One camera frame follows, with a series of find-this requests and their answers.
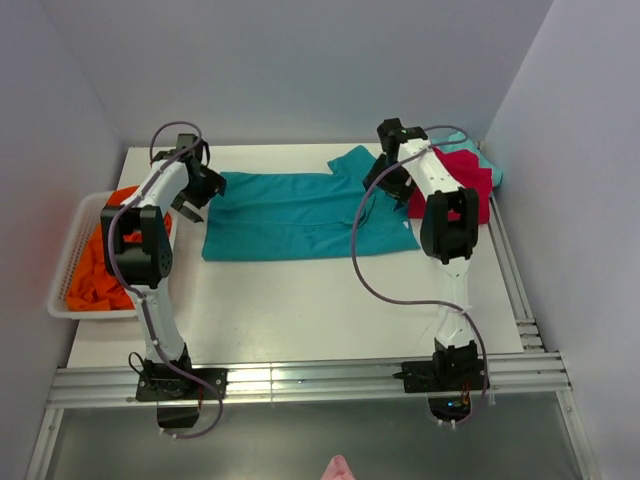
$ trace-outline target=metal frame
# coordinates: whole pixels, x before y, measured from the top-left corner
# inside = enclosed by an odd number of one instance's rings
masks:
[[[601,478],[571,383],[559,353],[548,353],[531,312],[495,198],[489,229],[525,352],[489,355],[491,395],[557,392],[583,478]],[[391,375],[400,363],[417,359],[203,365],[229,368],[226,403],[268,403],[386,399],[406,394]],[[155,407],[135,401],[137,376],[128,368],[59,369],[46,405],[27,479],[45,479],[66,408]],[[166,405],[194,402],[174,401]]]

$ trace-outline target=red cloth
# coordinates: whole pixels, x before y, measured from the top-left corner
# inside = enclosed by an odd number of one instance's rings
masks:
[[[480,168],[478,157],[469,150],[458,150],[457,152],[443,153],[437,148],[433,149],[438,159],[449,171],[451,176],[462,184],[465,188],[475,188],[478,192],[478,223],[480,225],[489,222],[489,196],[493,189],[490,168]],[[424,217],[424,210],[427,204],[420,190],[416,188],[409,199],[409,218]],[[449,212],[449,220],[456,220],[459,217],[454,212]]]

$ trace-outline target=orange cloth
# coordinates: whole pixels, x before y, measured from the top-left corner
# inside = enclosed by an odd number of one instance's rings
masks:
[[[129,187],[113,192],[107,205],[120,205],[129,198],[138,187]],[[171,232],[171,216],[164,216],[167,234]],[[141,242],[139,233],[127,235],[128,242]],[[67,292],[67,306],[74,312],[132,310],[133,304],[118,280],[107,273],[102,248],[102,228],[95,229],[84,247],[82,257],[73,273],[73,280]]]

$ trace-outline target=pink cloth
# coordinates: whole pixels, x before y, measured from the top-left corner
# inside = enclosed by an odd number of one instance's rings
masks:
[[[356,480],[356,478],[351,473],[351,469],[344,457],[336,455],[329,462],[329,466],[327,466],[320,480]]]

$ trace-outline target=teal towel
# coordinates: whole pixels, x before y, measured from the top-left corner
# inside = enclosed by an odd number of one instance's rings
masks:
[[[431,142],[435,144],[440,142],[462,140],[463,138],[464,134],[462,132],[456,132],[453,135],[449,135],[445,138],[431,138]],[[467,139],[465,142],[458,143],[456,145],[446,145],[438,148],[444,153],[457,152],[458,150],[469,150],[473,152],[478,157],[478,164],[480,165],[480,168],[491,169],[491,179],[493,180],[494,188],[502,183],[502,170],[492,164],[489,160],[487,160],[482,152],[476,148],[471,139]]]
[[[209,261],[350,256],[362,179],[375,158],[357,147],[329,162],[334,172],[256,175],[226,172],[224,197],[210,203],[202,257]],[[358,255],[418,248],[406,210],[382,191],[359,219]]]

